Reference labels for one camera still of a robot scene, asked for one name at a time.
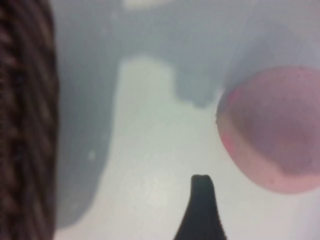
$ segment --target blurry background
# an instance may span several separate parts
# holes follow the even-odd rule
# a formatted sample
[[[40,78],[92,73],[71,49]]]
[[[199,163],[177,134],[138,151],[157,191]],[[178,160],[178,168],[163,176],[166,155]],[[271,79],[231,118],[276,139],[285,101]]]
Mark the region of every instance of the blurry background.
[[[320,67],[318,0],[51,0],[61,80],[57,240],[170,240],[193,174],[230,240],[318,240],[320,189],[268,192],[233,164],[225,90]]]

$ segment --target white surface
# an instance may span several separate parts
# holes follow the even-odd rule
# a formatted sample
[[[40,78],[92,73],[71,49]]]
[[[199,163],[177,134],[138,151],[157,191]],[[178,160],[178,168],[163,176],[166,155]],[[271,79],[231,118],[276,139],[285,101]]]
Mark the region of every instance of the white surface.
[[[235,74],[296,56],[318,66],[318,1],[52,3],[61,76],[57,240],[173,239],[193,174],[211,176],[229,240],[319,239],[320,190],[286,196],[254,185],[215,126]],[[255,49],[248,33],[261,30],[257,19],[272,23],[275,37],[258,46],[274,58],[245,54]],[[297,36],[281,54],[273,26]],[[290,55],[305,42],[312,58]]]

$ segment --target white table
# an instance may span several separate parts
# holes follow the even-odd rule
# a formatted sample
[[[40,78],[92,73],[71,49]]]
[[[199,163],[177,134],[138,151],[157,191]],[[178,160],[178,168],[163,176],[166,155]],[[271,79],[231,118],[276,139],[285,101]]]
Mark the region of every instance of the white table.
[[[275,34],[286,29],[295,40],[277,50],[268,38],[258,49],[274,57],[249,54],[233,73],[319,66],[320,1],[266,1],[52,0],[61,79],[56,240],[172,240],[193,174],[211,176],[229,240],[320,238],[320,189],[289,196],[256,186],[215,125],[261,13],[281,26]],[[303,53],[292,53],[296,46]]]

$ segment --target black pointed object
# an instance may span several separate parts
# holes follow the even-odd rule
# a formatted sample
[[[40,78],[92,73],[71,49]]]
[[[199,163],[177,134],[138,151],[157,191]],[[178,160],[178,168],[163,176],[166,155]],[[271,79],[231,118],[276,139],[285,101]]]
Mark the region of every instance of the black pointed object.
[[[191,195],[174,240],[226,240],[220,222],[215,188],[208,175],[191,178]]]

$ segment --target pink sphere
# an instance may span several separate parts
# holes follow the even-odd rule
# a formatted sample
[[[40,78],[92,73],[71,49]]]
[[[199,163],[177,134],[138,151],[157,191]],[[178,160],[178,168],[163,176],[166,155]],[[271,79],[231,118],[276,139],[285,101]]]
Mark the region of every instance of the pink sphere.
[[[293,194],[320,185],[320,71],[276,67],[229,94],[218,113],[235,164],[268,190]]]

